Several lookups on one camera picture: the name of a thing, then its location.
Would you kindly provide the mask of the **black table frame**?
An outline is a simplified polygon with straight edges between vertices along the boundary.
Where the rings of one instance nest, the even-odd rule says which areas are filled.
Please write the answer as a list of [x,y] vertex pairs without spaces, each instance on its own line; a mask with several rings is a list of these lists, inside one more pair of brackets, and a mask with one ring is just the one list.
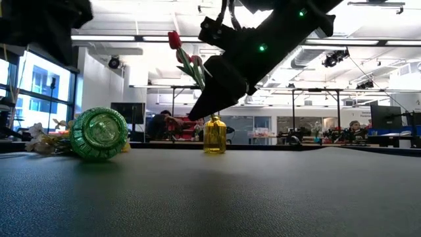
[[[132,149],[203,149],[203,144],[195,142],[181,143],[139,143],[130,142]],[[325,149],[330,147],[353,149],[357,151],[366,151],[372,153],[381,153],[386,155],[400,155],[408,157],[421,157],[421,149],[418,148],[391,148],[391,147],[372,147],[372,146],[355,146],[343,144],[327,144],[327,145],[230,145],[226,146],[227,150],[238,151],[313,151],[317,149]],[[0,142],[0,154],[23,152],[25,151],[24,142]]]

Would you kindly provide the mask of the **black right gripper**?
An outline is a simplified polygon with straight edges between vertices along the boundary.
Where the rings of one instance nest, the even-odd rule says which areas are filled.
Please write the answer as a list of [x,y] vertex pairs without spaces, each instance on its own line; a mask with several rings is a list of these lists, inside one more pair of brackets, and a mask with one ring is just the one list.
[[204,67],[205,88],[188,118],[198,120],[236,105],[304,38],[304,9],[274,9],[255,28],[234,28],[240,35]]

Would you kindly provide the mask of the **person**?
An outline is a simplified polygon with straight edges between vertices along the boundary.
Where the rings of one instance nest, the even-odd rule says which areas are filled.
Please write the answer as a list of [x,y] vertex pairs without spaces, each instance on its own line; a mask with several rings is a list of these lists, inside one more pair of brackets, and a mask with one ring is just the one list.
[[196,125],[194,126],[195,141],[202,142],[204,140],[204,127],[205,127],[204,118],[200,118],[199,120],[196,120]]
[[147,136],[150,140],[161,140],[167,131],[167,124],[172,123],[176,126],[182,126],[182,120],[173,117],[171,112],[163,110],[155,115],[147,124]]
[[360,125],[360,122],[353,120],[349,124],[350,139],[363,141],[368,139],[367,130]]

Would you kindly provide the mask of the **green glass vase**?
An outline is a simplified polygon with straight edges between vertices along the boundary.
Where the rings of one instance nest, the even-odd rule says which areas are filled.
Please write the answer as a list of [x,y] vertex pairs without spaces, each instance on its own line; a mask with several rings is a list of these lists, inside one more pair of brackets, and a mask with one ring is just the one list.
[[124,117],[106,107],[88,109],[80,114],[69,136],[73,152],[93,162],[106,161],[121,153],[127,139]]

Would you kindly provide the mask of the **overhead LED light bar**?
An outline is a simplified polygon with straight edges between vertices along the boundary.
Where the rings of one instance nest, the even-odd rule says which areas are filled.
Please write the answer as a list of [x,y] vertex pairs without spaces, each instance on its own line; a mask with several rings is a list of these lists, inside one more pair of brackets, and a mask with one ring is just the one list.
[[[147,42],[163,43],[168,41],[167,36],[113,36],[113,35],[74,35],[77,42]],[[421,47],[421,39],[358,39],[358,38],[307,38],[300,45],[339,45],[352,47]]]

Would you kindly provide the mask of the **yellow glass vase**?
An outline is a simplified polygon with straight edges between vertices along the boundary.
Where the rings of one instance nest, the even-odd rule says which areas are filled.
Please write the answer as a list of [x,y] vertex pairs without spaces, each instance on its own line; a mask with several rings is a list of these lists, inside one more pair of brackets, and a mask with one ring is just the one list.
[[220,120],[219,116],[211,115],[210,120],[204,127],[204,152],[225,153],[227,126]]

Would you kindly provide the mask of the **black table mat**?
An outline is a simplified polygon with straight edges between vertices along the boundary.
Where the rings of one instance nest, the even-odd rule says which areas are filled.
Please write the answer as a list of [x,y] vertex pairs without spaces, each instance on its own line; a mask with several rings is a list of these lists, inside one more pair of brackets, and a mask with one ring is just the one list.
[[421,237],[421,157],[133,149],[0,155],[0,237]]

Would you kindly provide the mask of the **large glass window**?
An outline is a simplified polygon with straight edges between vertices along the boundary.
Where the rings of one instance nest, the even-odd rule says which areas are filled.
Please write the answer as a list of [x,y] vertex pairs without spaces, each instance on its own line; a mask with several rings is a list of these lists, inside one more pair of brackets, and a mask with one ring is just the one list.
[[74,110],[76,75],[31,51],[22,56],[0,50],[0,98],[14,103],[7,126],[18,132],[42,123],[45,132],[56,129],[53,119],[68,122]]

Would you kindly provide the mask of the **black computer monitor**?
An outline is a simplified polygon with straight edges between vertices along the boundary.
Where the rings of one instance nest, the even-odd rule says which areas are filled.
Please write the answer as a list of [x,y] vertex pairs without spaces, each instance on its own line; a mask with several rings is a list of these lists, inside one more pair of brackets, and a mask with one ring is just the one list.
[[375,129],[398,129],[402,127],[401,108],[371,105],[372,127]]
[[111,108],[118,111],[126,120],[130,141],[144,142],[145,132],[142,125],[145,122],[145,104],[113,102]]

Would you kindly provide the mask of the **black metal frame rig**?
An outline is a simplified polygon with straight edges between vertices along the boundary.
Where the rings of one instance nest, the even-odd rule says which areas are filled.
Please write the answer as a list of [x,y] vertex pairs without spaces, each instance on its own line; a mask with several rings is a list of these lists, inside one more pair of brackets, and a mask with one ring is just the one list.
[[335,92],[336,96],[332,96],[337,101],[337,126],[341,128],[341,113],[340,113],[340,102],[339,102],[339,96],[340,92],[343,91],[343,89],[329,89],[329,88],[293,88],[291,91],[292,95],[292,117],[293,117],[293,129],[295,129],[295,100],[297,97],[295,97],[295,92]]
[[174,109],[175,109],[175,99],[186,89],[188,90],[198,90],[199,86],[171,86],[172,88],[172,115],[175,115]]

